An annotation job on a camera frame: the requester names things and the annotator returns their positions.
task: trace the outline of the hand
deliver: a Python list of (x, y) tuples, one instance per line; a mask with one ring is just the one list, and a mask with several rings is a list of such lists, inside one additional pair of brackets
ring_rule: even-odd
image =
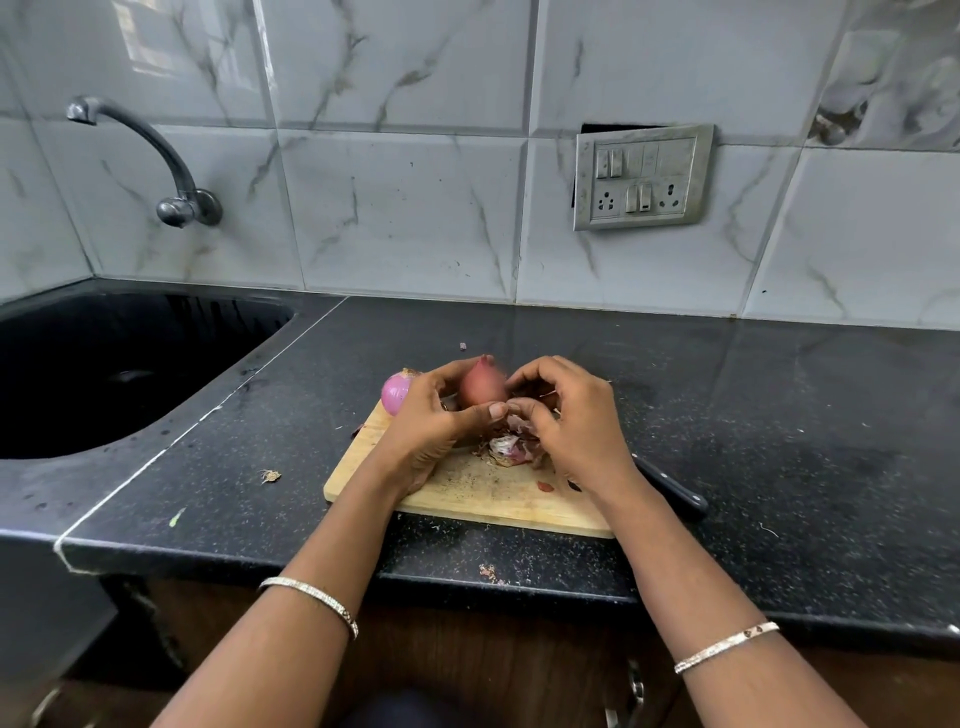
[(556, 390), (559, 420), (543, 398), (520, 397), (508, 404), (533, 423), (557, 471), (594, 493), (620, 475), (635, 478), (610, 384), (562, 356), (542, 356), (516, 370), (507, 379), (507, 389), (535, 387), (540, 381)]
[[(451, 361), (410, 382), (400, 411), (371, 453), (382, 467), (397, 473), (399, 499), (419, 490), (457, 441), (481, 435), (507, 416), (504, 402), (486, 402), (459, 412), (447, 412), (440, 402), (441, 397), (456, 393), (479, 358)], [(492, 356), (487, 359), (493, 363)]]

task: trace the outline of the knife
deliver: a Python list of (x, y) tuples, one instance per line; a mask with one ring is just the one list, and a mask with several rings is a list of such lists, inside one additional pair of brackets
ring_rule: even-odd
[(634, 457), (636, 469), (650, 481), (654, 488), (660, 491), (670, 505), (674, 507), (674, 510), (684, 512), (693, 520), (701, 519), (707, 514), (708, 503), (706, 498), (681, 485), (649, 460), (645, 460), (632, 452), (630, 454)]

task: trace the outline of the switch plate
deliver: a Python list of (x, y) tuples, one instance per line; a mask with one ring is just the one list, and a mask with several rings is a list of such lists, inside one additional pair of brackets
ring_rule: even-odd
[(713, 134), (712, 124), (577, 134), (573, 229), (699, 222)]

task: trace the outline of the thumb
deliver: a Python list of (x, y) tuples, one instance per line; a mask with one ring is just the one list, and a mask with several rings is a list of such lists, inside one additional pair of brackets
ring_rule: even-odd
[(506, 402), (490, 401), (486, 404), (474, 404), (459, 412), (452, 412), (457, 439), (483, 434), (490, 425), (505, 418), (508, 411)]
[(512, 411), (518, 410), (520, 417), (534, 424), (537, 437), (544, 443), (560, 429), (549, 407), (541, 401), (532, 400), (529, 397), (517, 397), (507, 403)]

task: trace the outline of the knife handle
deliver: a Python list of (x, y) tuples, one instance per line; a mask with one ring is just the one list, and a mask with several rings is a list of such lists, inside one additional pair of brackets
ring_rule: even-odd
[(650, 481), (650, 484), (660, 491), (668, 500), (678, 501), (699, 518), (707, 514), (708, 503), (706, 498), (697, 495), (689, 488), (685, 488), (649, 460), (644, 460), (639, 455), (634, 455), (634, 464), (636, 465), (636, 469)]

